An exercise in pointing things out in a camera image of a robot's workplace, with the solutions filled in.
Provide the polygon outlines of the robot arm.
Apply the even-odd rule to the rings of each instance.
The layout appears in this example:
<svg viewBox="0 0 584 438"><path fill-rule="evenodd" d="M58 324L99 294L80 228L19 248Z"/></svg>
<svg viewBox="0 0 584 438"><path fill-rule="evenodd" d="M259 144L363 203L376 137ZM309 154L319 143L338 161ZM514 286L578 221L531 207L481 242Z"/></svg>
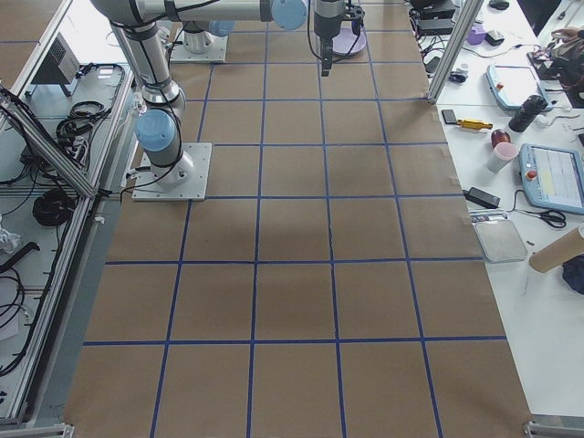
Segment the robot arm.
<svg viewBox="0 0 584 438"><path fill-rule="evenodd" d="M218 37L228 37L235 27L235 21L212 20L184 22L182 44L193 54L203 54Z"/></svg>
<svg viewBox="0 0 584 438"><path fill-rule="evenodd" d="M93 5L122 33L124 54L141 80L147 110L139 116L135 134L150 161L153 183L163 188L186 183L194 164L181 133L185 96L172 79L158 36L160 20L195 31L225 33L235 21L274 21L285 30L295 30L311 18L309 30L319 42L313 54L321 62L322 76L327 76L333 65L333 40L342 24L364 17L351 1L96 1Z"/></svg>

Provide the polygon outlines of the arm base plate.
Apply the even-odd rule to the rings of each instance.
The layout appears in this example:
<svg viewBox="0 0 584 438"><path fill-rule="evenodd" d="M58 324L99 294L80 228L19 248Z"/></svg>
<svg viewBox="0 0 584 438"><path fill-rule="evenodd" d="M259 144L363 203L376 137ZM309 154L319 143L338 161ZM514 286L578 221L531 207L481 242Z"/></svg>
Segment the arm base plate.
<svg viewBox="0 0 584 438"><path fill-rule="evenodd" d="M147 154L141 156L141 166L131 198L136 202L203 201L206 196L213 144L185 142L182 159L166 174L166 170L151 166Z"/></svg>
<svg viewBox="0 0 584 438"><path fill-rule="evenodd" d="M183 45L183 31L177 36L170 61L172 64L221 64L225 62L228 37L218 37L203 54L193 54Z"/></svg>

